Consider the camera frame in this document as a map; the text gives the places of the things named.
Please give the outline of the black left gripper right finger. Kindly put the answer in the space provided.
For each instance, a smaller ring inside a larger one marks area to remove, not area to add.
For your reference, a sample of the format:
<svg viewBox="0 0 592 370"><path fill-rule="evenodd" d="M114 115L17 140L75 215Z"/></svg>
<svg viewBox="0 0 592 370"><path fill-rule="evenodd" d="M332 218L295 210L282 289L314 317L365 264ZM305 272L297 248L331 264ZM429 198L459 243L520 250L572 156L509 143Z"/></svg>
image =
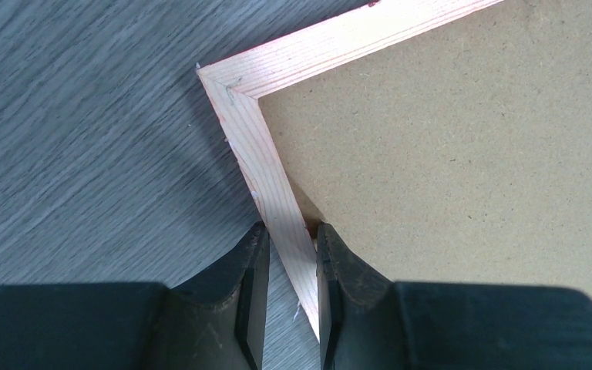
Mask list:
<svg viewBox="0 0 592 370"><path fill-rule="evenodd" d="M390 281L318 226L323 369L592 369L592 300L569 288Z"/></svg>

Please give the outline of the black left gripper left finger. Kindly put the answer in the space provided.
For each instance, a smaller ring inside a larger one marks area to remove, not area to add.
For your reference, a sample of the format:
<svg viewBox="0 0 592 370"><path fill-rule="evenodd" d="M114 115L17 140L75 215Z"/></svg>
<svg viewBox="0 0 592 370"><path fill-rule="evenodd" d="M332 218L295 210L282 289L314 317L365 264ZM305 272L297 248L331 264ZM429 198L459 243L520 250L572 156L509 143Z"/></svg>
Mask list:
<svg viewBox="0 0 592 370"><path fill-rule="evenodd" d="M0 369L259 369L269 235L169 288L152 281L0 285Z"/></svg>

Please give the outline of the red picture frame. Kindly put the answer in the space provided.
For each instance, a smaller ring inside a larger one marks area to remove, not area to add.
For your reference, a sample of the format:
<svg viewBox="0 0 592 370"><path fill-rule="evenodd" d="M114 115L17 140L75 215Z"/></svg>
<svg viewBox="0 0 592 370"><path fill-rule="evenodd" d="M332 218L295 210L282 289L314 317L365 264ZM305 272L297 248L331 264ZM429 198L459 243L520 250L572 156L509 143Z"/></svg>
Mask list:
<svg viewBox="0 0 592 370"><path fill-rule="evenodd" d="M592 1L375 1L197 74L313 329L320 220L393 280L592 297Z"/></svg>

